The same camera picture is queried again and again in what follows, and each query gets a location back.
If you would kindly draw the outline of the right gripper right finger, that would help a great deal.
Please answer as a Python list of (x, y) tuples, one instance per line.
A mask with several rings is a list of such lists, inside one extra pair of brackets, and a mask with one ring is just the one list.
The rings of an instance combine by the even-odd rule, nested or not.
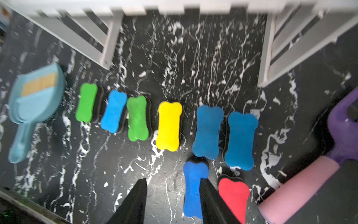
[(240, 224), (208, 179), (201, 178), (199, 193), (203, 224)]

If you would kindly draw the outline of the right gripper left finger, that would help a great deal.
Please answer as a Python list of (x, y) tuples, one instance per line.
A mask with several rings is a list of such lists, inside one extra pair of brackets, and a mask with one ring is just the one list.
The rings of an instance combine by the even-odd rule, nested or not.
[(147, 199), (146, 178), (139, 179), (108, 224), (143, 224)]

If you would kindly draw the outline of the red eraser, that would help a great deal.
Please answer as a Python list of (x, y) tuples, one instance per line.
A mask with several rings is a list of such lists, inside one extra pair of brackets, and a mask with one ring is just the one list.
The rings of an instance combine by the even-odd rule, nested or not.
[(218, 191), (231, 212), (241, 224), (245, 224), (247, 201), (250, 196), (248, 185), (239, 177), (226, 174), (218, 176)]

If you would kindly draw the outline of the blue eraser bottom shelf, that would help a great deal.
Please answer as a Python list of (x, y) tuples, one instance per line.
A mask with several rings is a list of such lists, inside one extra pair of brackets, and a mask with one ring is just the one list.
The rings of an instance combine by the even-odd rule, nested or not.
[(208, 179), (209, 167), (203, 162), (187, 161), (183, 173), (186, 184), (184, 215), (203, 219), (199, 189), (201, 179)]

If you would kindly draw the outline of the green eraser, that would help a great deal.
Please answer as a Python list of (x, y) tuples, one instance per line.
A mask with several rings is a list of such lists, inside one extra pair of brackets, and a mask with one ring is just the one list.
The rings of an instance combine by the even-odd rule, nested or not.
[(130, 97), (126, 104), (128, 111), (128, 138), (130, 141), (146, 141), (152, 136), (151, 102), (144, 96)]
[(103, 87), (96, 84), (82, 84), (76, 111), (76, 120), (85, 123), (99, 122), (103, 96)]

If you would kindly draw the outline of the yellow eraser top shelf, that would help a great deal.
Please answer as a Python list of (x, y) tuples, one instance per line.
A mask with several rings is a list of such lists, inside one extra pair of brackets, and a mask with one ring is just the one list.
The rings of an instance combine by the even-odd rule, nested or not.
[(175, 152), (180, 147), (180, 117), (183, 107), (179, 102), (160, 103), (156, 146), (160, 150)]

